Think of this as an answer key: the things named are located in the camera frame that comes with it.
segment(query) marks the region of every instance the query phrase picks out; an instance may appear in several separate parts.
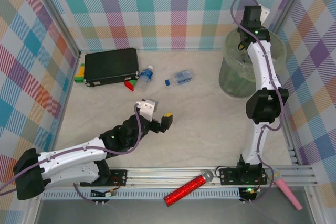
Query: yellow object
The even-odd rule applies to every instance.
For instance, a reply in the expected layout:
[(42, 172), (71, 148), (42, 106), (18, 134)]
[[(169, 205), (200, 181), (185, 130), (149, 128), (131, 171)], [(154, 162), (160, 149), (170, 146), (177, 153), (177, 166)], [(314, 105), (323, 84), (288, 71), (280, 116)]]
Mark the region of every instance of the yellow object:
[(75, 77), (84, 77), (84, 64), (81, 64)]
[(277, 177), (280, 174), (280, 171), (274, 174), (274, 177)]
[(166, 115), (164, 115), (164, 117), (168, 118), (171, 115), (173, 115), (173, 113), (172, 112), (168, 112)]
[(74, 78), (75, 82), (84, 82), (84, 64), (81, 64)]

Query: pink marker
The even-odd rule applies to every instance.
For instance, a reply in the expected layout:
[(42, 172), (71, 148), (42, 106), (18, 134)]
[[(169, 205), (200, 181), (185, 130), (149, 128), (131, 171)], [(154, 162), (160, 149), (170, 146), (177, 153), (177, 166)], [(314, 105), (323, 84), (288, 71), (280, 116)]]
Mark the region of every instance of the pink marker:
[[(292, 193), (292, 191), (287, 186), (284, 179), (281, 177), (280, 171), (278, 169), (273, 168), (274, 171), (274, 183), (281, 189), (281, 191), (286, 195), (286, 197), (292, 202), (292, 204), (295, 206), (297, 210), (301, 210), (303, 207), (301, 206), (298, 199), (295, 197), (295, 195)], [(269, 169), (267, 171), (267, 176), (269, 178), (272, 178), (272, 172)]]

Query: red microphone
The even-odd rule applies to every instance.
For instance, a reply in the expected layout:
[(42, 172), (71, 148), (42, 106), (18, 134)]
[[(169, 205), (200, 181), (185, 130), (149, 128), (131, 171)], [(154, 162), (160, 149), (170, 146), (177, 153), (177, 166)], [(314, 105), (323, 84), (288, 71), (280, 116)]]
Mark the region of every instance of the red microphone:
[(203, 186), (206, 182), (211, 182), (213, 178), (214, 174), (210, 170), (205, 170), (201, 175), (194, 178), (192, 181), (188, 182), (184, 186), (180, 187), (179, 189), (173, 191), (172, 193), (164, 197), (164, 201), (169, 207), (178, 200), (184, 198), (185, 196), (193, 192), (194, 190)]

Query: beige surface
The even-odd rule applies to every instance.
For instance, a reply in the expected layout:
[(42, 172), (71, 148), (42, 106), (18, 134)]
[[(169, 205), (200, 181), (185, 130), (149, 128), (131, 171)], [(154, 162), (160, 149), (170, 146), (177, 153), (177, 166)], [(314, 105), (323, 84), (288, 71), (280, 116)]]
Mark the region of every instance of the beige surface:
[[(140, 69), (154, 65), (146, 92), (132, 92), (123, 83), (88, 88), (74, 83), (57, 149), (86, 142), (120, 125), (133, 113), (139, 99), (159, 101), (154, 118), (172, 111), (166, 133), (150, 132), (136, 151), (108, 160), (111, 167), (183, 167), (235, 165), (250, 134), (252, 120), (245, 114), (247, 99), (234, 99), (219, 87), (221, 52), (139, 52)], [(171, 74), (192, 69), (195, 79), (166, 87)], [(264, 155), (272, 165), (290, 165), (282, 131), (270, 132)]]

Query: yellow block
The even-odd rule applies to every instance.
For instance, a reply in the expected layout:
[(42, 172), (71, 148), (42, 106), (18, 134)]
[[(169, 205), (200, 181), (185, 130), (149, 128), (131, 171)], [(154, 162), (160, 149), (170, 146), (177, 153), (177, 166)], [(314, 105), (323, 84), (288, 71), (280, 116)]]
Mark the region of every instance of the yellow block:
[(76, 74), (76, 77), (84, 77), (84, 64), (80, 65), (78, 73)]
[(169, 116), (173, 115), (172, 112), (168, 112), (166, 115), (164, 115), (165, 118), (168, 118)]

